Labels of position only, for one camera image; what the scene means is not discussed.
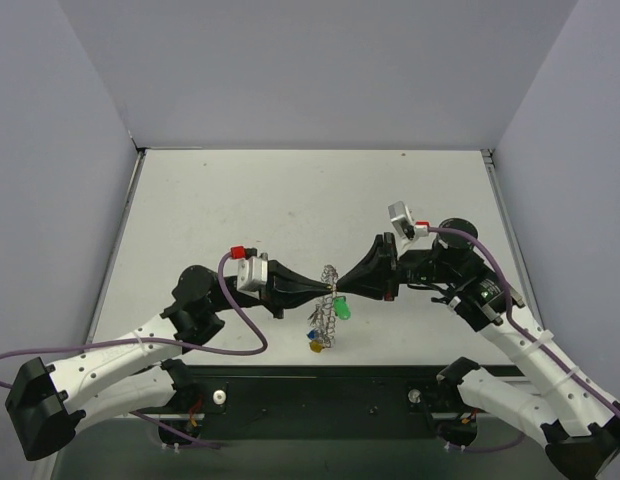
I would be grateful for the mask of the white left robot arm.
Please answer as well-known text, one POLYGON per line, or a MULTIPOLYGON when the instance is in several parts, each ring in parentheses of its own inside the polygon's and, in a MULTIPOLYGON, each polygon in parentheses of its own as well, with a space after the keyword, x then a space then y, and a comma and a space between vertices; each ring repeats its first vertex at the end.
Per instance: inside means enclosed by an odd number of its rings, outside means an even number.
POLYGON ((80 431, 119 415, 166 405, 179 412, 196 403, 197 388, 180 358, 212 352, 208 343, 225 326, 219 312, 234 311, 257 334, 258 347, 234 353, 254 356, 268 342, 246 309, 262 306, 280 318, 332 291, 328 283, 257 256, 241 259, 231 277, 221 268, 193 265, 181 273, 172 304, 129 333, 66 347, 66 358, 51 363, 38 351, 24 351, 27 360, 8 388, 5 408, 25 458, 46 458, 80 431))

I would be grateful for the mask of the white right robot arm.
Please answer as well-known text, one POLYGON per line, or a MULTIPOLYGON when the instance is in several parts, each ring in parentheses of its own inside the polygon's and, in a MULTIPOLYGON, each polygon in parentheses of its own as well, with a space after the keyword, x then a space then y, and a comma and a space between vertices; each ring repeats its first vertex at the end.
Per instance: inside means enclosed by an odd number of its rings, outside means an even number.
POLYGON ((437 303, 499 349, 537 392, 465 357, 438 374, 439 385, 457 403, 534 440, 566 478, 597 478, 620 454, 620 400, 586 376, 539 324, 471 222, 393 223, 396 235, 377 236, 337 290, 384 301, 394 300, 402 285, 440 291, 437 303))

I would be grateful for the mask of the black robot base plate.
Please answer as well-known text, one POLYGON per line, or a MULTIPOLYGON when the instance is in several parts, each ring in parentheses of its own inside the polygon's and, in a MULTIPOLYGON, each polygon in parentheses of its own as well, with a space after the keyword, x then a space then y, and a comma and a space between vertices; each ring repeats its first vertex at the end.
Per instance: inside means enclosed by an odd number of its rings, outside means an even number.
POLYGON ((164 406, 204 440, 444 438, 481 451, 480 409, 438 384, 438 366, 191 366, 164 406))

